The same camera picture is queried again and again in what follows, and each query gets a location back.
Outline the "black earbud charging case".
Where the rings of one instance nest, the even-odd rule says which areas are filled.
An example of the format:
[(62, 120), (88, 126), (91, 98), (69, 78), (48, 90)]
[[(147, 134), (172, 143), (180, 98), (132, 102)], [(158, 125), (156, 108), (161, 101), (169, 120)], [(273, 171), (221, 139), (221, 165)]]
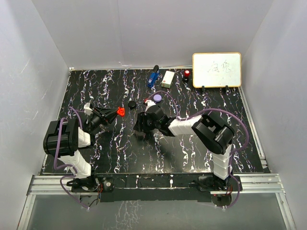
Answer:
[(135, 101), (129, 101), (128, 102), (128, 107), (129, 109), (134, 109), (137, 106)]

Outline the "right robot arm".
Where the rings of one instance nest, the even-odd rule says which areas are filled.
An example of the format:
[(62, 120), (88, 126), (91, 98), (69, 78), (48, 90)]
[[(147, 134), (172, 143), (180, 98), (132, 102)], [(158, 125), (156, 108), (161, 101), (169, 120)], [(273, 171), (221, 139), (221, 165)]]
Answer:
[(219, 190), (225, 190), (230, 186), (231, 149), (235, 132), (211, 112), (181, 120), (168, 117), (159, 106), (152, 105), (144, 112), (138, 113), (133, 129), (137, 133), (150, 133), (157, 129), (168, 137), (196, 135), (212, 153), (213, 158), (212, 180), (205, 183), (205, 186)]

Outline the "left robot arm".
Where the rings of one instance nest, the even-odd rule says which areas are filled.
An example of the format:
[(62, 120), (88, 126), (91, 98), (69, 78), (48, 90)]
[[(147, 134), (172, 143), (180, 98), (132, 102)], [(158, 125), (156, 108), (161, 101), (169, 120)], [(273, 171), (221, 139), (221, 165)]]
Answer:
[(55, 170), (68, 168), (72, 173), (72, 180), (67, 183), (73, 189), (96, 191), (99, 179), (95, 177), (90, 163), (82, 156), (80, 150), (94, 145), (94, 131), (101, 125), (111, 124), (117, 116), (123, 117), (125, 109), (100, 108), (86, 103), (83, 112), (88, 118), (83, 122), (75, 109), (76, 119), (62, 118), (49, 124), (43, 148), (47, 155), (54, 157)]

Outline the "blue stapler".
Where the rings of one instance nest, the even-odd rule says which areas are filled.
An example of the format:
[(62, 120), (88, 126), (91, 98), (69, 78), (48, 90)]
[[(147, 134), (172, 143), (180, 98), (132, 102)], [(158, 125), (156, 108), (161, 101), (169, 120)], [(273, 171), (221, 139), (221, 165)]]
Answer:
[(159, 66), (155, 65), (154, 68), (152, 69), (148, 82), (147, 82), (147, 87), (152, 88), (158, 79), (158, 76), (160, 74)]

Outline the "white and green box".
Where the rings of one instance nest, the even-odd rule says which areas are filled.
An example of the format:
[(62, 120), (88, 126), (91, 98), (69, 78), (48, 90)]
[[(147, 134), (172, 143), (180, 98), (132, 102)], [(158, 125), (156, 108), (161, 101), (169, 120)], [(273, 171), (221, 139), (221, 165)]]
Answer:
[(174, 72), (167, 70), (162, 79), (161, 86), (164, 88), (170, 88), (173, 82), (174, 75), (175, 75)]

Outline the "red button device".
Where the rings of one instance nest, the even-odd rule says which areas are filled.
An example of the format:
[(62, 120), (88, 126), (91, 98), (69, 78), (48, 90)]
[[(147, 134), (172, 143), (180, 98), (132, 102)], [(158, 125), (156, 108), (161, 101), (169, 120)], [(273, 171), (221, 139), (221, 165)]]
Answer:
[(188, 82), (189, 81), (189, 76), (190, 76), (190, 71), (187, 69), (187, 70), (184, 71), (183, 81), (184, 82)]

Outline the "white whiteboard with wooden frame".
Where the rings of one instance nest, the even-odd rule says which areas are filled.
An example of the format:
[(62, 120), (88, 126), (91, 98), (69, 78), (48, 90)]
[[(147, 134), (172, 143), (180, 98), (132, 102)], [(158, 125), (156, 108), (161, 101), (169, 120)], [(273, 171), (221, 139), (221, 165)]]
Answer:
[(239, 52), (193, 54), (192, 82), (194, 88), (240, 87), (241, 54)]

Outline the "aluminium frame rail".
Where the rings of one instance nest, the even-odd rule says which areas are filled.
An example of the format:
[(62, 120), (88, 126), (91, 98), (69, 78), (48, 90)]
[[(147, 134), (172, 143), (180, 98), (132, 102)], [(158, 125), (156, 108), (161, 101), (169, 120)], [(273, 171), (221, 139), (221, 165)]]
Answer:
[[(240, 194), (274, 193), (288, 230), (295, 230), (295, 223), (285, 198), (285, 189), (277, 173), (236, 173), (241, 179), (243, 190)], [(27, 191), (26, 215), (21, 217), (21, 229), (26, 229), (36, 195), (66, 195), (60, 186), (60, 176), (33, 176)]]

